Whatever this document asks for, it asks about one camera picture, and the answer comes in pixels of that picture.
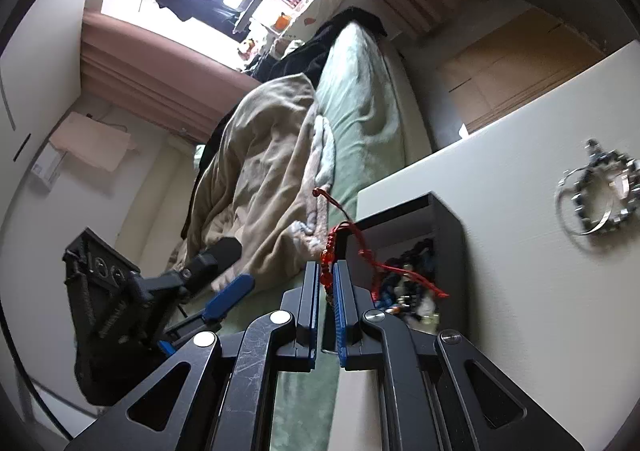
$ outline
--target crumpled blanket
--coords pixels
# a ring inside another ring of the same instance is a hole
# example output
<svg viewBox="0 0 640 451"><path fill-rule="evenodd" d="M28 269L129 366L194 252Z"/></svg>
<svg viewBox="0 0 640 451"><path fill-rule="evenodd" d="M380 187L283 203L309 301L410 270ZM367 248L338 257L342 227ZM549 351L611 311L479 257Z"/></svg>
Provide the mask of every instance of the crumpled blanket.
<svg viewBox="0 0 640 451"><path fill-rule="evenodd" d="M212 282L214 292L242 272L264 290L319 259L327 204L312 190L330 189L335 144L318 110L303 74L265 83L242 100L198 184L176 268L225 236L242 243L242 257Z"/></svg>

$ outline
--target white table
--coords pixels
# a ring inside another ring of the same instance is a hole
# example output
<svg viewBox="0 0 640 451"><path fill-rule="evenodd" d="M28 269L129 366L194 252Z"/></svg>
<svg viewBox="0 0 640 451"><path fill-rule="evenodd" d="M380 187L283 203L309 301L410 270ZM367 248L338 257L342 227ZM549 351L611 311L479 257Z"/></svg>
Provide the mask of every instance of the white table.
<svg viewBox="0 0 640 451"><path fill-rule="evenodd" d="M640 43L364 189L358 218L436 193L465 227L473 342L600 451L640 397L640 218L595 241L559 227L556 184L589 138L640 157ZM332 451L380 449L373 384L342 371Z"/></svg>

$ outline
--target black cable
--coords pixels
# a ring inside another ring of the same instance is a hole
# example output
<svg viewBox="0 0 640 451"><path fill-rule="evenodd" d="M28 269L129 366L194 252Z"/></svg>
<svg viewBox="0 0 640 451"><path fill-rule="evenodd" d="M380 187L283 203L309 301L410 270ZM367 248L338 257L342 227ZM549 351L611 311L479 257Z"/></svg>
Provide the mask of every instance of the black cable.
<svg viewBox="0 0 640 451"><path fill-rule="evenodd" d="M20 374L22 380L24 381L25 386L29 390L29 393L33 396L36 403L40 406L40 408L44 411L45 415L49 417L49 420L53 423L53 425L57 428L60 433L69 441L73 440L71 433L65 429L65 427L60 423L60 421L56 418L56 416L51 412L49 406L45 404L42 400L42 397L38 393L38 390L33 385L33 381L27 370L25 370L24 365L22 364L22 360L20 355L18 355L18 350L15 347L14 338L11 337L11 330L9 330L9 325L6 322L6 317L4 316L4 308L2 308L2 300L0 299L0 328L2 328L2 335L4 335L4 340L6 341L6 345L9 347L9 353L11 354L12 359L14 360L15 367L18 369L18 373Z"/></svg>

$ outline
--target open box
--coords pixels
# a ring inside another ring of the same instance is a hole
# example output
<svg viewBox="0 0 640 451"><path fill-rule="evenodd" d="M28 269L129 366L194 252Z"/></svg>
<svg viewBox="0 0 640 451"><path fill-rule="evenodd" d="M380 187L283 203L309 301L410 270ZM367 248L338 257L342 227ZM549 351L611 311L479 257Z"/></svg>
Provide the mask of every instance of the open box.
<svg viewBox="0 0 640 451"><path fill-rule="evenodd" d="M411 249L416 242L433 239L435 285L449 294L436 301L440 313L438 330L453 328L468 337L468 287L466 276L465 234L460 220L433 193L415 198L378 214L362 219L356 225L377 261L386 261ZM345 259L351 283L371 289L373 271L358 255L358 243L347 229L338 231L335 259ZM327 312L322 348L335 349L333 311Z"/></svg>

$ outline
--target cardboard box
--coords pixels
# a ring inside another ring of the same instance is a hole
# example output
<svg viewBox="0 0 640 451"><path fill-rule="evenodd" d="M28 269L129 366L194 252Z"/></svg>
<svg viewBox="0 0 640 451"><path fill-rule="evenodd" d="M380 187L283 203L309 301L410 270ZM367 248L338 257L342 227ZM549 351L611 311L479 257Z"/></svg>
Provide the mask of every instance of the cardboard box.
<svg viewBox="0 0 640 451"><path fill-rule="evenodd" d="M529 9L438 69L466 130L524 106L602 59L559 20Z"/></svg>

